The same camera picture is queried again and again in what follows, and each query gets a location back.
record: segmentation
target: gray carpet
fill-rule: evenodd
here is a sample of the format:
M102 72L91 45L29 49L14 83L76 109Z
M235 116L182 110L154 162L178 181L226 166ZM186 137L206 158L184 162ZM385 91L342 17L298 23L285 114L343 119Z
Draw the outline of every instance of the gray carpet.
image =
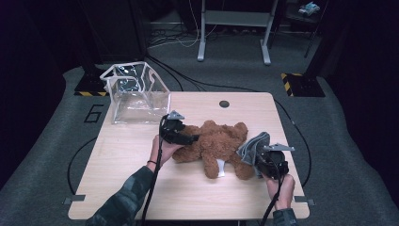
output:
M279 34L270 50L272 65L262 62L262 37L217 37L207 42L204 62L197 62L198 43L192 47L167 44L150 48L150 55L179 72L201 82L266 91L273 94L300 129L311 149L311 177L304 191L314 199L311 215L301 225L398 225L399 211L375 170L363 160L348 135L345 118L334 93L323 78L318 81L325 98L288 97L281 73L303 73L314 54L303 55L308 40L298 35ZM147 60L171 90L178 83L159 66ZM0 192L0 225L83 225L68 218L65 198L67 168L75 153L100 131L109 97L73 96L83 70L64 74L67 88L63 100L24 162ZM180 79L184 91L196 87ZM207 91L244 91L203 86ZM98 122L85 122L92 108L102 112ZM306 145L278 106L279 115L291 146L299 177L305 180L310 165ZM72 162L72 186L76 189L94 142L90 142ZM251 220L247 225L258 225Z

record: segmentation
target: human hand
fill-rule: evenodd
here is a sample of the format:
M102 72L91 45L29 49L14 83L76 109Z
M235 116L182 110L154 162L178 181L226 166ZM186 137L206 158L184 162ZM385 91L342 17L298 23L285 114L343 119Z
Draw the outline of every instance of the human hand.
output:
M166 163L176 152L176 150L182 148L184 145L180 144L170 144L166 141L162 141L162 156L161 156L161 166L160 168ZM156 135L152 140L152 151L150 154L150 161L156 163L158 158L158 151L159 151L159 135ZM146 165L150 170L155 171L156 165L152 162L148 162Z
M279 180L267 177L262 174L266 181L269 197L272 200L279 189ZM291 174L286 174L279 191L279 199L275 203L276 210L291 208L291 201L294 196L295 180Z

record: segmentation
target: clear plastic box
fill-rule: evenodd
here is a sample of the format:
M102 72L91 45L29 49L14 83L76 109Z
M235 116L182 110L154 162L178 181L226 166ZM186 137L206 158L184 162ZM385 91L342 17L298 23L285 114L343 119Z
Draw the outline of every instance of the clear plastic box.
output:
M170 91L146 62L114 64L100 78L111 98L112 123L159 123L169 111Z

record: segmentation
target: table top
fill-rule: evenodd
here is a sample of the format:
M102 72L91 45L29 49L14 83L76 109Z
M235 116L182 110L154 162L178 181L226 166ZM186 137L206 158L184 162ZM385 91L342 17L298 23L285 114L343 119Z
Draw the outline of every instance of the table top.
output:
M229 107L221 107L228 101ZM186 125L213 120L217 124L247 125L247 139L265 131L270 143L288 145L273 97L264 92L172 92L170 110L185 116ZM108 110L103 127L91 153L76 195L85 195L82 202L73 202L72 219L90 218L104 202L117 192L125 180L150 156L152 139L158 124L112 124ZM295 196L304 196L290 152L284 152L290 174L296 180ZM170 159L159 171L147 219L259 219L270 203L264 179L256 176L240 180L231 164L225 165L225 177L208 179L201 160L176 163ZM297 218L307 218L309 207L293 202ZM136 218L142 216L142 209Z

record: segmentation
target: teddy bear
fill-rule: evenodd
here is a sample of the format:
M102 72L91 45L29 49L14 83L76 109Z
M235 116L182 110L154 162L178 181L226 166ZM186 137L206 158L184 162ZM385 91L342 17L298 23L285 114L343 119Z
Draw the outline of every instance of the teddy bear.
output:
M236 153L247 140L247 126L238 122L234 126L218 125L214 121L206 121L201 127L186 125L182 134L199 135L199 140L176 151L172 158L178 163L192 162L202 158L205 175L215 179L223 171L224 162L231 163L235 175L241 180L247 180L254 175L252 166L241 161Z

